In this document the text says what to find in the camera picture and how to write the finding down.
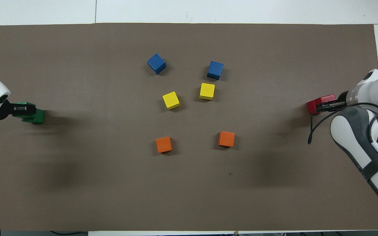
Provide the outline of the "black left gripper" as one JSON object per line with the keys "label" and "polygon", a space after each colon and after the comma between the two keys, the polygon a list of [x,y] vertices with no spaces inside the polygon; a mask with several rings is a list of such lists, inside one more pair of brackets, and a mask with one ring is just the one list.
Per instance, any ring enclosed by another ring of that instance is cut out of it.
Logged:
{"label": "black left gripper", "polygon": [[0,106],[0,120],[4,120],[9,115],[30,116],[33,115],[32,105],[13,105],[9,100],[5,100]]}

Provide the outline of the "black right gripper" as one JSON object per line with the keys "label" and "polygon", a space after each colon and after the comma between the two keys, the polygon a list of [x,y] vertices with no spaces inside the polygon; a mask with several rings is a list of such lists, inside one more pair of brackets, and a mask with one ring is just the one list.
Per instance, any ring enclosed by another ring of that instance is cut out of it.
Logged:
{"label": "black right gripper", "polygon": [[334,112],[346,106],[348,91],[341,93],[338,96],[338,101],[330,101],[326,103],[319,103],[316,105],[315,112]]}

